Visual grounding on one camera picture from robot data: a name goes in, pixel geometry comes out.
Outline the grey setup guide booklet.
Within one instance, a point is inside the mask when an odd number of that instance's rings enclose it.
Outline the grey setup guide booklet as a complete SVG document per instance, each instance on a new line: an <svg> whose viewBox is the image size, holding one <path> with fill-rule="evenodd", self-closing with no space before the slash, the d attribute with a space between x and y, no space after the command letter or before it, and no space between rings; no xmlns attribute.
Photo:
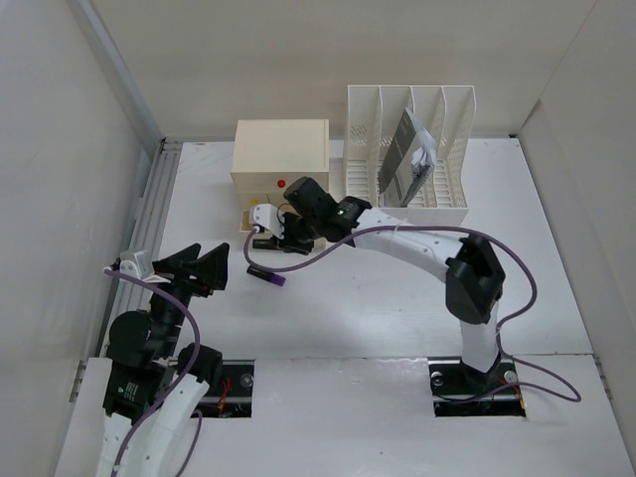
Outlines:
<svg viewBox="0 0 636 477"><path fill-rule="evenodd" d="M422 189L437 162L437 142L406 107L378 173L379 205L405 208Z"/></svg>

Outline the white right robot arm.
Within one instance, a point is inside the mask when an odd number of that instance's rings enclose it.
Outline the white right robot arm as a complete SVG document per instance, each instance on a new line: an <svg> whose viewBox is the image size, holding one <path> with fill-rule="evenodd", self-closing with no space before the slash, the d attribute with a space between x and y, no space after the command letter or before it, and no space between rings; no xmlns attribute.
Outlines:
<svg viewBox="0 0 636 477"><path fill-rule="evenodd" d="M474 234L448 238L414 232L369 202L352 196L336 201L309 177L283 193L295 210L284 215L285 239L307 245L315 239L387 254L445 284L445 306L460 322L460 379L481 392L496 381L501 353L496 342L498 302L505 272L489 242Z"/></svg>

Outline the purple highlighter marker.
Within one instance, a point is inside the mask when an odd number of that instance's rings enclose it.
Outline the purple highlighter marker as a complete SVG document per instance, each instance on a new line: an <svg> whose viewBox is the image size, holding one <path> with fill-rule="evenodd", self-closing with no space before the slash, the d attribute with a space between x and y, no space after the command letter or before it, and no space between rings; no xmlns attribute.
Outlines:
<svg viewBox="0 0 636 477"><path fill-rule="evenodd" d="M249 266L246 270L246 273L258 279L261 279L265 282L268 282L280 287L282 287L286 281L286 278L280 274L266 271L254 266Z"/></svg>

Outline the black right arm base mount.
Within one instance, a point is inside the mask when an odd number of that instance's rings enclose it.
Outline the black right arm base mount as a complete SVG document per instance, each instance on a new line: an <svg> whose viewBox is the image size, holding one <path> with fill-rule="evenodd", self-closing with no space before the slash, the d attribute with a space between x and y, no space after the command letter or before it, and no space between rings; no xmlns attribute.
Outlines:
<svg viewBox="0 0 636 477"><path fill-rule="evenodd" d="M526 416L520 388L509 387L518 378L510 360L482 376L456 357L430 359L428 372L436 417Z"/></svg>

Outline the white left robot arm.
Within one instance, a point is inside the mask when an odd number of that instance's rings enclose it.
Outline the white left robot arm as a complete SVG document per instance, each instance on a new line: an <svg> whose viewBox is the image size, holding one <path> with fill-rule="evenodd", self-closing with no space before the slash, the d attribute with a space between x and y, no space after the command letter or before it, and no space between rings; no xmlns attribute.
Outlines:
<svg viewBox="0 0 636 477"><path fill-rule="evenodd" d="M226 403L231 380L223 355L202 344L189 304L226 288L229 253L226 242L207 253L194 243L160 260L128 250L104 269L151 298L147 309L120 314L108 330L97 475L168 475L186 424L203 417L201 399L220 390L219 404Z"/></svg>

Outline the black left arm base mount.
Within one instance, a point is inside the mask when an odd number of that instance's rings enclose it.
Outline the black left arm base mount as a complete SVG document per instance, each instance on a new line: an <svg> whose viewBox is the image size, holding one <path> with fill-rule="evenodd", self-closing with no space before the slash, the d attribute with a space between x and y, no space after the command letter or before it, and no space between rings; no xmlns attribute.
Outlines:
<svg viewBox="0 0 636 477"><path fill-rule="evenodd" d="M252 413L254 361L224 361L219 384L197 404L203 418L249 418Z"/></svg>

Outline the cream drawer cabinet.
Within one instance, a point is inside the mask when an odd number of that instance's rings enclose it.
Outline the cream drawer cabinet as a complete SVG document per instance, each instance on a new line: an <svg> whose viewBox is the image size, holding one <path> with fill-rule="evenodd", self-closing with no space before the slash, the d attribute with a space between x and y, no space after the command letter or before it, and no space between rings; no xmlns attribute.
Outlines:
<svg viewBox="0 0 636 477"><path fill-rule="evenodd" d="M238 236L249 230L249 211L272 204L282 213L283 192L301 177L329 189L330 150L327 119L244 119L237 125L231 176L241 207Z"/></svg>

